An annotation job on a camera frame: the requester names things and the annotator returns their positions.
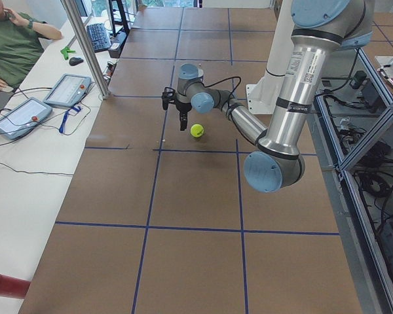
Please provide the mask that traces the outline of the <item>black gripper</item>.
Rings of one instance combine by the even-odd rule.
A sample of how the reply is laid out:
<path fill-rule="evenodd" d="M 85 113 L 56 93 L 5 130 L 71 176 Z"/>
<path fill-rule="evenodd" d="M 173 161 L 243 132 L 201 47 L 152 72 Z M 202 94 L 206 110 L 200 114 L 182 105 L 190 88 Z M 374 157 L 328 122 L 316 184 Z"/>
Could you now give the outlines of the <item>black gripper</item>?
<path fill-rule="evenodd" d="M 191 104 L 180 101 L 173 88 L 165 87 L 162 92 L 162 108 L 167 111 L 169 104 L 174 104 L 179 111 L 179 129 L 185 131 L 187 129 L 188 112 L 192 110 Z"/>

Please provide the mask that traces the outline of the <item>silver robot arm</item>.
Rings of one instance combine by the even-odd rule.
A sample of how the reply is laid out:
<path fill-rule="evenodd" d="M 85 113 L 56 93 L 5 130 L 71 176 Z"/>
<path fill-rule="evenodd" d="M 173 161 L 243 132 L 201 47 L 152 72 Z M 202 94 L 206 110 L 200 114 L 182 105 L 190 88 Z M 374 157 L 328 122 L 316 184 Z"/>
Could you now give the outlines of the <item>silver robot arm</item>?
<path fill-rule="evenodd" d="M 166 87 L 162 107 L 173 103 L 179 111 L 180 129 L 187 127 L 187 113 L 212 109 L 225 113 L 237 130 L 257 150 L 244 161 L 248 184 L 263 193 L 296 183 L 305 170 L 297 142 L 310 112 L 322 70 L 336 50 L 365 46 L 371 39 L 374 1 L 294 1 L 291 18 L 294 45 L 269 126 L 237 101 L 233 93 L 203 83 L 203 71 L 185 63 L 180 67 L 177 89 Z"/>

